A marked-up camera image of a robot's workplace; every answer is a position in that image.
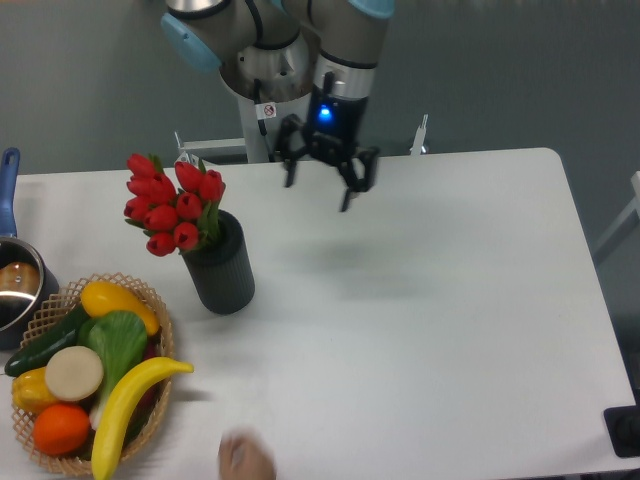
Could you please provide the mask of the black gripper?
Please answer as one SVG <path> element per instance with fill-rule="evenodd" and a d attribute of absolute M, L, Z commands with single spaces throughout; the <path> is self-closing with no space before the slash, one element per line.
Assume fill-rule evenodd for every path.
<path fill-rule="evenodd" d="M 354 198 L 375 185 L 380 149 L 356 148 L 367 104 L 367 97 L 347 99 L 313 89 L 305 124 L 296 114 L 282 120 L 277 156 L 286 171 L 285 188 L 294 184 L 297 163 L 307 151 L 321 162 L 338 165 L 346 185 L 341 213 L 349 209 Z"/>

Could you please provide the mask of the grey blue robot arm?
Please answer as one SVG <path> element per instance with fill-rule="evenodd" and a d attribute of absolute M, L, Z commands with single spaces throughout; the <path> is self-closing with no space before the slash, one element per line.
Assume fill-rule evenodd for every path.
<path fill-rule="evenodd" d="M 379 150 L 358 135 L 394 13 L 392 1 L 169 1 L 160 25 L 235 96 L 249 162 L 281 163 L 286 186 L 305 158 L 333 167 L 347 210 L 376 179 Z"/>

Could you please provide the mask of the blurred human hand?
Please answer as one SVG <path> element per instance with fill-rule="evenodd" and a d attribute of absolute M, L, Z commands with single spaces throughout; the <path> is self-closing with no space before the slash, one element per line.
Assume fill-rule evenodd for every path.
<path fill-rule="evenodd" d="M 259 438 L 246 431 L 225 434 L 218 450 L 219 478 L 224 480 L 274 480 L 272 456 Z"/>

